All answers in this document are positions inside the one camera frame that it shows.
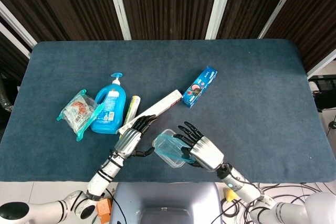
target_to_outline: clear plastic box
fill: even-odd
[[[185,162],[192,162],[193,158],[183,158],[181,148],[189,147],[181,140],[174,138],[173,135],[176,134],[170,129],[164,130],[160,135],[156,137],[153,141],[153,147],[155,147],[155,152],[158,156],[163,159],[172,168],[179,168],[184,165]]]

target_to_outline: toothpaste box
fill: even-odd
[[[207,66],[191,86],[184,92],[182,101],[191,108],[216,77],[217,71]]]

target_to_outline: robotic arm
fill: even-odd
[[[257,224],[332,224],[336,223],[336,196],[331,193],[316,193],[307,198],[305,206],[275,202],[270,196],[250,183],[229,163],[224,162],[224,154],[196,127],[188,122],[179,125],[186,135],[175,134],[189,147],[181,151],[186,158],[193,156],[196,161],[190,163],[209,172],[216,172],[229,188],[244,202],[256,201],[250,216]]]
[[[80,219],[88,218],[94,211],[97,201],[113,181],[128,157],[145,157],[154,151],[137,151],[136,146],[150,125],[157,120],[155,115],[142,116],[128,129],[116,143],[108,159],[101,165],[88,184],[86,193],[74,191],[63,200],[42,205],[24,202],[10,202],[0,206],[1,224],[49,224],[64,221],[74,212]]]

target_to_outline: orange object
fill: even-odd
[[[110,222],[111,209],[110,199],[105,198],[97,202],[97,215],[100,217],[101,224]]]

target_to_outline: wooden slat wall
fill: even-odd
[[[123,0],[132,39],[204,39],[214,0]]]
[[[112,0],[1,0],[37,40],[123,39]]]
[[[20,85],[25,74],[28,58],[0,33],[0,72]]]
[[[257,38],[280,0],[228,0],[217,39]]]
[[[265,38],[294,41],[308,72],[336,48],[336,0],[287,0]]]

